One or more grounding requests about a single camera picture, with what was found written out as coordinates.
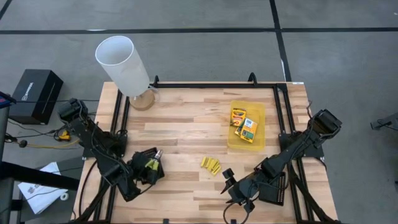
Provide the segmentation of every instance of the floor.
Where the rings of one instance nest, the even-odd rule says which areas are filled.
[[[274,28],[270,2],[276,2],[280,35],[126,34],[126,29]],[[398,27],[397,1],[0,0],[0,7],[8,3],[4,15],[0,12],[1,91],[12,93],[26,68],[46,68],[64,81],[59,100],[98,99],[102,83],[110,79],[96,62],[94,51],[102,40],[118,33],[78,31],[100,29],[120,30],[130,37],[151,79],[158,75],[163,81],[243,81],[254,72],[259,81],[291,78],[304,82],[312,111],[328,108],[343,122],[341,132],[324,147],[339,219],[344,223],[396,222],[397,133],[373,131],[369,123],[398,112],[398,29],[372,32],[367,28]],[[307,29],[288,32],[286,28]],[[309,32],[311,28],[363,29]],[[70,34],[7,34],[4,30],[69,30]],[[96,102],[87,105],[90,111],[96,110]],[[47,126],[26,127],[45,131],[60,125],[53,114]],[[7,131],[32,134],[12,124]],[[56,144],[46,136],[31,141]],[[5,161],[27,167],[79,156],[81,150],[15,145],[7,145],[4,151]],[[52,219],[27,223],[65,222],[69,217],[68,209]]]

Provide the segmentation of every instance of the wooden table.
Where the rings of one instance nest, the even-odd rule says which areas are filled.
[[[308,121],[305,86],[302,83],[288,83],[287,86],[296,129],[304,130]],[[127,122],[129,141],[124,160],[128,161],[134,152],[150,147],[163,149],[165,177],[131,202],[125,202],[117,191],[112,223],[162,223],[164,218],[170,219],[171,223],[223,223],[223,210],[229,199],[227,192],[220,194],[225,179],[221,172],[213,177],[206,169],[200,168],[201,160],[203,156],[219,159],[222,170],[232,168],[236,180],[239,180],[252,172],[265,157],[278,154],[280,129],[273,91],[269,88],[161,88],[159,93],[160,98],[151,109],[136,111],[130,108]],[[104,83],[96,114],[96,121],[104,131],[110,129],[116,95],[116,85]],[[265,104],[266,147],[263,151],[239,151],[227,147],[231,100]],[[285,124],[288,125],[282,93],[280,101]],[[121,125],[122,114],[123,103],[117,129]],[[88,159],[85,162],[81,180],[85,179],[94,161]],[[303,163],[310,193],[326,214],[337,219],[325,168],[315,159],[303,158]],[[83,210],[96,195],[100,178],[95,167],[84,191]],[[307,219],[302,195],[298,195],[303,219]],[[108,195],[103,200],[102,219],[107,201]],[[258,200],[255,205],[247,223],[295,223],[290,188],[286,190],[283,207]],[[78,197],[74,211],[78,211]],[[242,207],[234,205],[226,218],[235,218],[240,223],[245,215]]]

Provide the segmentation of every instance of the black clamp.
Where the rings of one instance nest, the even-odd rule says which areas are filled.
[[[232,187],[236,183],[236,180],[234,178],[234,172],[232,171],[231,168],[224,171],[223,176],[227,180],[225,181],[225,187],[223,191],[221,191],[221,194],[226,192],[230,187]]]
[[[257,77],[254,72],[250,73],[248,82],[253,82],[253,85],[257,86]]]
[[[154,83],[152,84],[153,87],[157,88],[157,83],[159,82],[159,77],[156,75]]]

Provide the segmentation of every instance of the crayola box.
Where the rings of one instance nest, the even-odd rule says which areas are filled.
[[[244,124],[242,127],[241,139],[253,143],[256,130],[257,130],[257,123],[250,120],[249,118],[246,118],[244,120]]]

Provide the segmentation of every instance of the wire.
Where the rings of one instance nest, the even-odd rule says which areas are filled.
[[[309,104],[308,104],[308,106],[307,106],[307,114],[308,114],[308,116],[310,117],[310,119],[312,118],[312,116],[311,116],[311,114],[310,114],[310,106],[312,105],[312,101],[311,100],[309,100],[308,102],[310,102]]]
[[[96,148],[96,146],[94,145],[94,133],[95,133],[95,129],[98,127],[98,122],[96,123],[96,125],[95,125],[95,127],[94,127],[94,130],[93,130],[93,133],[91,134],[91,146],[92,146],[92,148],[93,149],[95,149],[98,153],[100,153],[102,156],[104,156],[104,157],[107,157],[108,159],[111,159],[112,161],[115,161],[115,162],[117,162],[119,165],[120,165],[120,168],[122,168],[122,170],[125,172],[125,174],[128,174],[129,173],[129,171],[125,168],[125,166],[119,161],[119,160],[117,160],[117,159],[115,159],[115,158],[113,158],[113,157],[111,157],[111,156],[109,156],[109,155],[107,155],[107,154],[105,154],[105,153],[103,153],[103,152],[101,152],[99,149],[97,149]]]
[[[231,202],[231,203],[224,209],[223,218],[224,218],[224,222],[225,222],[226,224],[229,224],[229,222],[226,221],[225,213],[226,213],[226,211],[227,211],[232,205],[234,205],[234,204],[236,204],[236,202]],[[246,223],[246,221],[248,220],[248,218],[249,218],[249,214],[246,213],[246,218],[244,218],[244,220],[243,220],[243,222],[242,222],[241,224]]]
[[[24,127],[22,127],[21,125],[19,125],[19,124],[17,124],[17,123],[14,123],[14,122],[11,122],[11,121],[9,121],[9,120],[8,120],[8,123],[13,124],[13,125],[16,125],[16,126],[22,128],[22,129],[25,129],[25,130],[35,131],[35,132],[37,132],[37,133],[39,133],[39,134],[41,134],[41,135],[43,135],[43,134],[47,135],[47,133],[41,133],[40,131],[38,131],[38,130],[36,130],[36,129],[33,129],[33,128],[24,128]]]
[[[42,148],[42,149],[62,149],[63,147],[71,146],[71,145],[77,143],[78,141],[79,141],[79,139],[77,139],[76,141],[73,141],[71,143],[61,145],[61,146],[41,146],[41,145],[36,145],[36,144],[28,144],[27,146],[34,147],[34,148]]]
[[[85,187],[86,187],[86,184],[87,184],[88,176],[90,176],[90,173],[93,170],[95,164],[97,164],[97,161],[94,161],[93,165],[91,165],[91,167],[88,170],[88,173],[86,175],[85,181],[83,182],[83,186],[81,187],[80,199],[79,199],[79,217],[81,216],[81,201],[83,199],[83,192],[85,191]]]
[[[398,131],[398,129],[393,128],[393,127],[390,127],[390,126],[389,126],[390,124],[388,124],[388,123],[382,124],[380,121],[382,121],[382,119],[379,119],[379,120],[377,121],[377,122],[381,125],[380,128],[381,128],[381,127],[386,127],[386,128],[391,129],[391,130]]]
[[[80,100],[85,102],[98,102],[99,100]],[[17,103],[62,103],[62,102],[69,102],[69,100],[40,100],[40,101],[17,101]]]
[[[56,191],[56,190],[63,190],[63,189],[55,189],[55,190],[52,190],[52,191],[50,191],[50,192],[46,192],[46,193],[40,193],[40,194],[34,195],[34,196],[32,196],[32,197],[30,197],[30,198],[28,198],[28,199],[26,199],[26,200],[23,200],[23,201],[24,201],[24,202],[27,202],[28,200],[30,200],[30,199],[32,199],[32,198],[34,198],[34,197],[38,196],[38,195],[45,195],[45,194],[49,194],[49,193],[52,193],[52,192],[54,192],[54,191]],[[7,208],[5,208],[4,210],[2,210],[2,211],[0,212],[0,215],[1,215],[3,212],[5,212],[6,210],[10,209],[10,208],[11,208],[11,206],[8,206],[8,207],[7,207]]]
[[[76,148],[54,148],[54,147],[41,148],[41,147],[31,147],[31,148],[34,148],[34,149],[58,149],[58,150],[76,150],[76,149],[82,149],[82,148],[79,148],[79,147],[76,147]]]
[[[316,160],[318,160],[322,165],[325,167],[325,170],[328,170],[328,167],[326,166],[325,162],[323,161],[322,157],[314,157]]]
[[[55,133],[55,132],[57,132],[57,131],[59,131],[59,130],[61,130],[61,129],[63,129],[63,128],[65,128],[65,126],[66,125],[63,125],[61,128],[58,128],[58,129],[53,129],[53,130],[51,130],[51,131],[48,131],[48,132],[46,132],[46,133],[41,133],[41,132],[38,132],[37,130],[34,130],[34,131],[36,131],[36,132],[38,132],[38,133],[40,133],[40,134],[33,134],[33,135],[27,135],[27,136],[16,136],[16,137],[14,137],[14,138],[31,138],[31,137],[37,137],[37,136],[42,136],[42,135],[47,135],[47,134],[52,134],[52,133]]]
[[[67,125],[62,126],[61,128],[59,128],[58,130],[56,130],[54,132],[54,135],[52,136],[56,141],[60,141],[59,135],[60,135],[60,131],[65,129],[67,127]]]

